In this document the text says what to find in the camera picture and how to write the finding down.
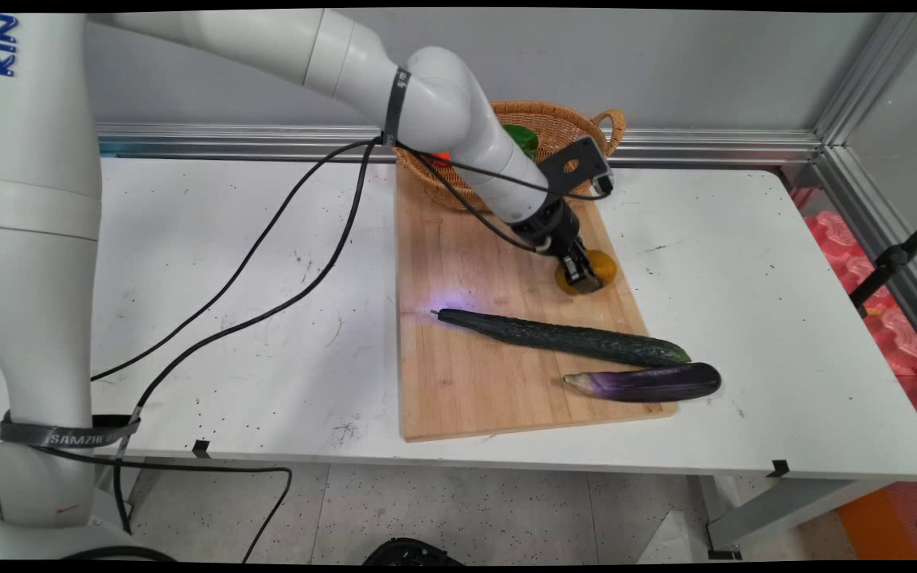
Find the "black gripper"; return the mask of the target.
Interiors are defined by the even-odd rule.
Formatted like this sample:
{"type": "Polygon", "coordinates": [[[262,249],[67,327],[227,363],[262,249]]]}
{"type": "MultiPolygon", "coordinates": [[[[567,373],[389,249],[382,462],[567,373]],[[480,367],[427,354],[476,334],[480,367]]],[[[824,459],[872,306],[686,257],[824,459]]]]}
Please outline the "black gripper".
{"type": "Polygon", "coordinates": [[[576,212],[565,199],[548,199],[534,214],[511,224],[519,238],[558,258],[557,283],[560,289],[586,289],[598,282],[599,275],[590,257],[591,251],[581,239],[581,224],[576,212]]]}

